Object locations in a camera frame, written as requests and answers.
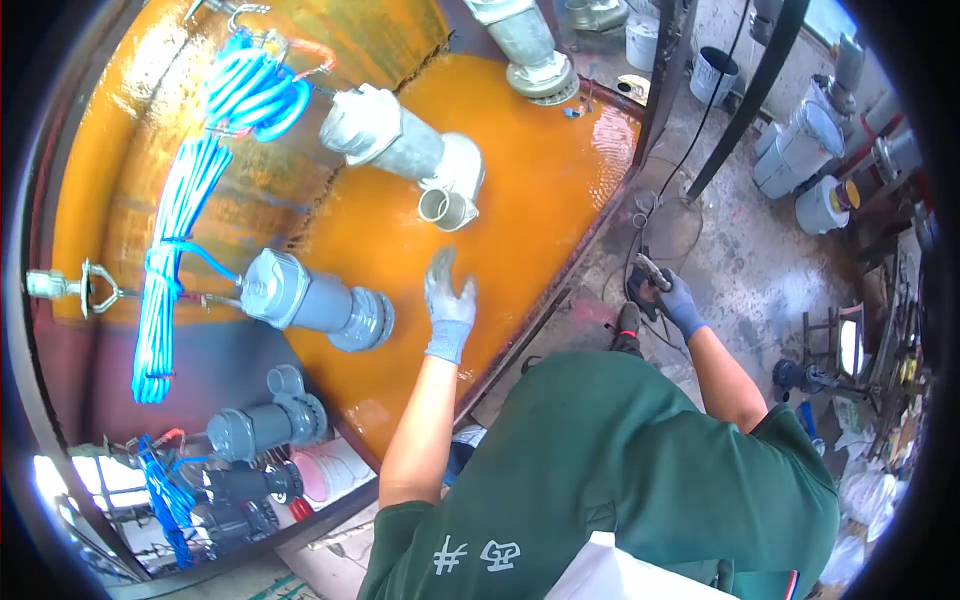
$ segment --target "wet orange coating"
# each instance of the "wet orange coating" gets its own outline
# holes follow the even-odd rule
[[[125,288],[143,284],[143,257],[153,237],[156,205],[182,140],[201,132],[203,83],[228,32],[228,16],[201,7],[184,23],[192,0],[157,0],[123,37],[94,91],[73,140],[58,202],[53,268],[79,278],[89,257]],[[338,53],[336,77],[316,84],[345,87],[371,81],[388,88],[412,74],[443,43],[436,6],[418,0],[362,3],[273,2],[268,14],[244,14],[241,25],[328,43]],[[383,36],[403,31],[403,36]],[[296,69],[315,58],[291,51]],[[194,227],[194,241],[236,272],[265,246],[284,248],[306,221],[340,157],[317,132],[328,110],[319,94],[298,124],[277,141],[230,141],[234,160]],[[190,291],[228,293],[231,286],[193,256],[181,263]],[[76,299],[54,303],[60,318],[81,319]],[[117,302],[104,319],[135,325],[140,306]],[[246,319],[230,308],[204,312],[178,304],[176,323]]]
[[[299,257],[347,285],[385,293],[396,328],[376,350],[336,350],[322,333],[290,328],[287,340],[367,447],[382,457],[413,389],[431,326],[423,274],[433,253],[455,245],[454,277],[479,282],[476,324],[459,370],[458,395],[520,326],[569,258],[630,165],[639,124],[594,102],[576,119],[513,92],[504,65],[442,56],[400,95],[439,132],[462,132],[484,153],[480,216],[443,233],[417,215],[421,190],[371,166],[346,170],[311,225]],[[582,109],[574,100],[567,104]]]

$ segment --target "window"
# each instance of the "window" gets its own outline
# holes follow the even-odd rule
[[[853,37],[856,33],[853,19],[837,0],[810,0],[804,24],[829,47],[840,41],[841,34]]]
[[[100,461],[100,469],[103,470],[107,490],[109,492],[128,491],[109,495],[110,503],[114,507],[138,506],[150,502],[150,494],[145,489],[146,479],[142,470],[121,465],[106,456],[75,456],[73,457],[73,465],[77,468],[80,478],[84,480],[86,488],[94,494],[93,501],[100,507],[100,510],[105,511],[107,509],[107,502],[104,501],[100,486],[97,460]],[[36,471],[36,486],[48,500],[66,494],[66,484],[60,479],[60,474],[57,473],[57,469],[50,458],[35,456],[34,469]]]

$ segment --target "shoe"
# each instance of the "shoe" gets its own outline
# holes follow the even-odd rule
[[[629,331],[636,337],[640,332],[640,307],[636,305],[636,302],[627,302],[623,305],[616,326],[617,333]]]

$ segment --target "paint spray gun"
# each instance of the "paint spray gun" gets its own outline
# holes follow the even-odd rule
[[[650,257],[647,256],[645,252],[638,252],[634,261],[639,269],[634,269],[630,275],[627,289],[630,292],[635,292],[629,295],[630,300],[636,302],[636,305],[647,315],[651,323],[655,323],[657,321],[657,306],[642,297],[639,293],[640,285],[645,281],[651,287],[656,287],[661,292],[669,292],[673,289],[673,280],[670,274],[661,271],[660,267],[654,264],[654,261],[650,260]]]

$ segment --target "blue glove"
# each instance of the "blue glove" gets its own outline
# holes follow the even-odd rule
[[[457,298],[453,293],[453,259],[456,255],[457,249],[452,246],[441,248],[434,254],[426,270],[423,292],[433,324],[433,337],[427,344],[426,354],[459,365],[477,312],[477,280],[474,276],[467,276],[464,289]]]
[[[657,308],[663,313],[663,316],[673,322],[674,325],[684,335],[684,342],[690,341],[690,336],[700,327],[706,326],[707,322],[701,318],[697,312],[697,307],[693,304],[693,297],[690,296],[690,287],[686,281],[680,279],[669,269],[663,269],[663,277],[673,283],[669,292],[661,292],[656,287],[653,288],[657,299]]]

